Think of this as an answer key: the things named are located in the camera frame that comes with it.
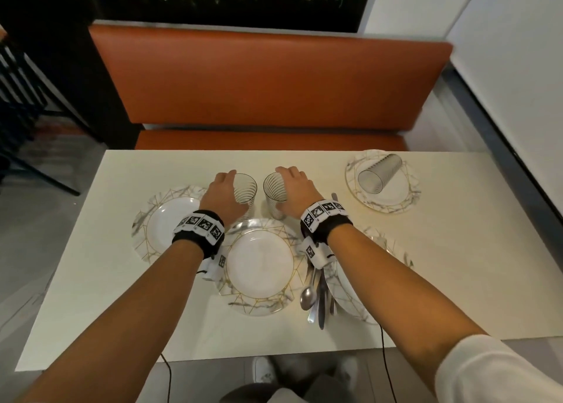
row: orange bench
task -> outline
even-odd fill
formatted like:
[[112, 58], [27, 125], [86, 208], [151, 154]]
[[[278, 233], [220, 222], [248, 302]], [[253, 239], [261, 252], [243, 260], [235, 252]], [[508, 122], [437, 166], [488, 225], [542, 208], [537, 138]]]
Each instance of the orange bench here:
[[452, 46], [91, 27], [142, 150], [406, 150]]

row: black wristband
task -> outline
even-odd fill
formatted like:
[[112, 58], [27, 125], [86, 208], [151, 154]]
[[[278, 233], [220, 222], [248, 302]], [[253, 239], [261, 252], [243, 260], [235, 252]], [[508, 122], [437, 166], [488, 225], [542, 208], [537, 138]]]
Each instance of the black wristband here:
[[352, 224], [352, 221], [348, 218], [348, 212], [337, 201], [322, 200], [313, 203], [301, 215], [303, 236], [311, 236], [317, 245], [327, 244], [330, 232], [342, 224]]
[[174, 229], [174, 238], [196, 243], [203, 251], [203, 259], [214, 256], [225, 239], [225, 226], [214, 211], [196, 210], [186, 216]]

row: tabletop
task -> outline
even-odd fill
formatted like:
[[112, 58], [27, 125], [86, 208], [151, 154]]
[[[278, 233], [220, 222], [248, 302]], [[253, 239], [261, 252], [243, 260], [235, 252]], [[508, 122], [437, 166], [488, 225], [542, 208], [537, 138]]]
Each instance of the tabletop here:
[[[500, 339], [563, 336], [563, 274], [486, 153], [398, 153], [422, 195], [400, 214], [364, 206], [344, 170], [355, 152], [109, 150], [78, 217], [17, 371], [46, 369], [148, 267], [132, 249], [135, 215], [153, 194], [237, 169], [258, 183], [255, 216], [267, 216], [262, 182], [296, 165], [325, 197], [335, 192], [359, 228], [375, 227], [410, 254], [414, 271]], [[250, 317], [197, 277], [164, 355], [169, 361], [381, 347], [378, 326], [340, 312], [325, 330], [298, 301]], [[385, 345], [393, 345], [386, 336]]]

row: person's left arm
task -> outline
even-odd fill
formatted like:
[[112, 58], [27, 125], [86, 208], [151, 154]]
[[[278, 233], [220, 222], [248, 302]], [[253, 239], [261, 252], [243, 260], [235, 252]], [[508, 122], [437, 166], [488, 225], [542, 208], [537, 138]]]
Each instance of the person's left arm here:
[[[248, 209], [235, 201], [235, 174], [217, 174], [200, 204], [225, 228]], [[196, 243], [175, 241], [17, 401], [135, 402], [178, 324], [202, 260]]]

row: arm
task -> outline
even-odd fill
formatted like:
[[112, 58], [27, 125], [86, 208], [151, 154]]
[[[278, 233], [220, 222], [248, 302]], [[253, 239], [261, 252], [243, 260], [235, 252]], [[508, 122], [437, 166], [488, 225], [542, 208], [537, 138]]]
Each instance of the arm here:
[[[288, 200], [278, 209], [299, 219], [324, 197], [296, 167], [278, 167]], [[328, 244], [369, 313], [414, 370], [434, 390], [438, 366], [463, 338], [485, 334], [438, 289], [349, 224], [336, 227]]]
[[[248, 209], [235, 201], [235, 173], [219, 173], [200, 204], [225, 227]], [[184, 311], [202, 259], [196, 243], [174, 242], [18, 402], [135, 402]]]

